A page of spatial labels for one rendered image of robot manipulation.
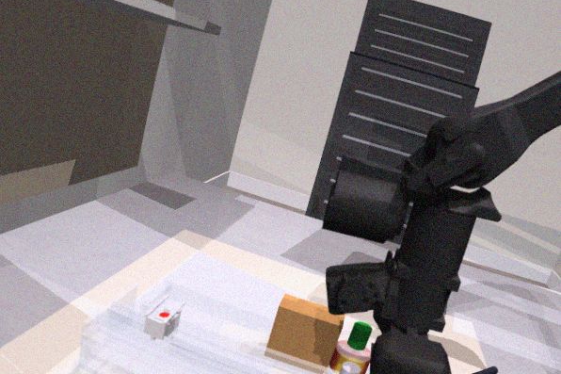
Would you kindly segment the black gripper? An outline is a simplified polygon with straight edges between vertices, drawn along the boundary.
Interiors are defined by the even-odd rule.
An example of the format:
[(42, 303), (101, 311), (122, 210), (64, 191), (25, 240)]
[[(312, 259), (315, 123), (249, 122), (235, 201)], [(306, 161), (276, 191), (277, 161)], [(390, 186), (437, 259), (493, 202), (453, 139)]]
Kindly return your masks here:
[(442, 333), (443, 311), (452, 292), (458, 292), (460, 266), (443, 267), (396, 248), (394, 276), (400, 278), (394, 319), (373, 319), (382, 332), (371, 342), (370, 374), (452, 374), (443, 345), (427, 333)]

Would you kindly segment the dark grey thin bar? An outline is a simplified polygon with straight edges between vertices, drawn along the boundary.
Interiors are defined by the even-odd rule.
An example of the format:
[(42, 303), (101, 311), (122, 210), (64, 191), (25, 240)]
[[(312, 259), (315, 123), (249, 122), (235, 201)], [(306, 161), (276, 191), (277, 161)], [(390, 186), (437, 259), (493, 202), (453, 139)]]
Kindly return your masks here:
[(497, 374), (497, 373), (498, 373), (497, 366), (491, 366), (472, 374)]

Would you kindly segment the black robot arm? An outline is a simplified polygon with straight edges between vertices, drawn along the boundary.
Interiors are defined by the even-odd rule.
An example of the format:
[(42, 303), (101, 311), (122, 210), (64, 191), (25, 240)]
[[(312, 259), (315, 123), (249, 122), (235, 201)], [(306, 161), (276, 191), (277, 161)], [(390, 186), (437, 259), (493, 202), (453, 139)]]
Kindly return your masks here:
[[(344, 154), (322, 228), (384, 244), (402, 231), (412, 201), (404, 251), (433, 265), (460, 266), (476, 217), (502, 219), (482, 186), (560, 125), (561, 71), (508, 99), (440, 119), (429, 128), (425, 145), (396, 169)], [(329, 313), (380, 307), (379, 317), (393, 320), (400, 278), (392, 257), (388, 250), (384, 263), (327, 268)]]

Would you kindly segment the brown cardboard box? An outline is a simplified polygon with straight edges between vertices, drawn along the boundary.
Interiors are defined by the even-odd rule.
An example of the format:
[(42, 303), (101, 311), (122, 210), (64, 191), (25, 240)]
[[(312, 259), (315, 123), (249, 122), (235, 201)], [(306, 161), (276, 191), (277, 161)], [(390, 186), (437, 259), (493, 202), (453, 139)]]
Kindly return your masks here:
[(344, 321), (345, 315), (285, 293), (266, 347), (329, 368)]

